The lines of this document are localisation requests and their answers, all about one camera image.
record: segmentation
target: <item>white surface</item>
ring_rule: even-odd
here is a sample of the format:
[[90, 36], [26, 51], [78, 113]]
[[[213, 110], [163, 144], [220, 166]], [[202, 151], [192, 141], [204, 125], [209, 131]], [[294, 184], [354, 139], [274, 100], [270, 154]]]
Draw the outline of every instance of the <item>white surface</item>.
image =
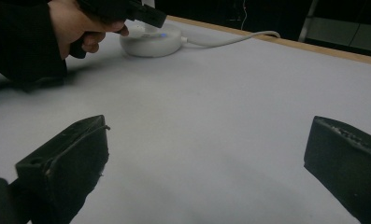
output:
[[78, 72], [65, 86], [0, 90], [0, 176], [13, 181], [15, 162], [105, 115], [109, 161], [72, 223], [358, 223], [303, 156], [316, 115], [371, 134], [370, 64], [257, 39], [134, 58], [117, 35], [67, 63]]

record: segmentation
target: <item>black jacket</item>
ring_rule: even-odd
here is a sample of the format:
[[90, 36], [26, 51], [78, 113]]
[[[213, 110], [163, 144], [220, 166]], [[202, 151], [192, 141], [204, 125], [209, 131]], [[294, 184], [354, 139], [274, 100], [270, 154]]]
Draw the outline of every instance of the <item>black jacket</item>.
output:
[[15, 81], [66, 75], [46, 1], [0, 0], [0, 73]]

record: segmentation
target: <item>white cable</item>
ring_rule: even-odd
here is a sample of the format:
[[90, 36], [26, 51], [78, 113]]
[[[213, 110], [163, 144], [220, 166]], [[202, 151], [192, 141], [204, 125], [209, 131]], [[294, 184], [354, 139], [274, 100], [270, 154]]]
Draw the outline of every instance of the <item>white cable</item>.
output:
[[243, 1], [243, 10], [244, 10], [244, 14], [245, 14], [246, 16], [244, 17], [243, 22], [241, 22], [241, 28], [240, 28], [240, 30], [243, 30], [244, 22], [245, 22], [246, 19], [247, 19], [246, 0]]
[[182, 42], [194, 44], [194, 45], [197, 45], [197, 46], [207, 47], [207, 48], [216, 48], [216, 47], [221, 47], [221, 46], [225, 46], [225, 45], [234, 44], [234, 43], [246, 40], [246, 39], [250, 39], [252, 37], [255, 37], [256, 35], [274, 35], [275, 37], [280, 38], [280, 34], [278, 32], [262, 31], [262, 32], [257, 32], [257, 33], [253, 33], [253, 34], [250, 34], [250, 35], [242, 35], [242, 36], [239, 36], [239, 37], [234, 38], [234, 39], [224, 40], [224, 41], [215, 42], [215, 43], [193, 40], [193, 39], [190, 39], [190, 38], [187, 38], [187, 37], [182, 37]]

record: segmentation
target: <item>black object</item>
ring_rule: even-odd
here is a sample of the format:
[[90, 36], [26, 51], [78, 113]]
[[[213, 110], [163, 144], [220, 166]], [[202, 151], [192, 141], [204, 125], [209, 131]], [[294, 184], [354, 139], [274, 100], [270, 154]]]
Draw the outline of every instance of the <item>black object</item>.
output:
[[361, 223], [371, 224], [371, 135], [337, 120], [315, 117], [305, 167]]
[[[167, 17], [162, 11], [137, 0], [78, 0], [80, 8], [100, 17], [103, 21], [138, 20], [161, 28]], [[86, 52], [81, 48], [83, 39], [71, 45], [70, 54], [76, 58], [84, 58]]]
[[84, 205], [108, 160], [104, 116], [80, 120], [16, 164], [19, 178], [0, 178], [0, 224], [67, 224]]

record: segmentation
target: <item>handheld device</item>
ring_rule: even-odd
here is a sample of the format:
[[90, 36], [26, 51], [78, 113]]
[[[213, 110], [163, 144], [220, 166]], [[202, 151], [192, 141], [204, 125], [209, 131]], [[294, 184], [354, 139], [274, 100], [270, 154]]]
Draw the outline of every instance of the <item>handheld device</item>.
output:
[[[138, 0], [78, 0], [82, 10], [100, 17], [103, 21], [143, 21], [161, 28], [167, 17], [162, 11], [142, 5]], [[84, 58], [86, 52], [81, 48], [83, 38], [71, 45], [70, 54], [75, 58]]]

